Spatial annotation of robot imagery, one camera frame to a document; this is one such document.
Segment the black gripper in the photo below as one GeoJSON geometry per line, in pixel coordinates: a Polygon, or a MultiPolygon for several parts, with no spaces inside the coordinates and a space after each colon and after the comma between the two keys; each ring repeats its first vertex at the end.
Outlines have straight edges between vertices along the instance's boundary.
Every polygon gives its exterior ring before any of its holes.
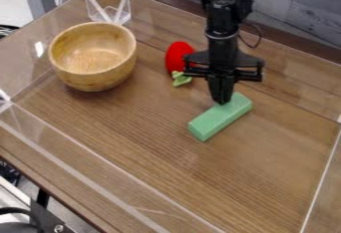
{"type": "Polygon", "coordinates": [[[237,51],[230,59],[217,63],[209,60],[209,51],[185,54],[183,74],[189,77],[207,78],[207,86],[213,100],[223,105],[230,101],[234,82],[262,81],[262,68],[265,62],[262,59],[237,51]],[[219,78],[222,79],[222,98],[219,94],[219,78]]]}

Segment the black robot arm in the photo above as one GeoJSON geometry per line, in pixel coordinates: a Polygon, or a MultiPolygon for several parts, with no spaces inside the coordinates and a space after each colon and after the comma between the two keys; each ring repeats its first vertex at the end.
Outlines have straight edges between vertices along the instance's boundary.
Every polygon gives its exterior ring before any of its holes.
{"type": "Polygon", "coordinates": [[[262,81],[263,60],[238,48],[239,28],[251,13],[253,0],[201,0],[201,4],[207,49],[182,57],[183,73],[206,79],[213,100],[225,105],[237,82],[262,81]]]}

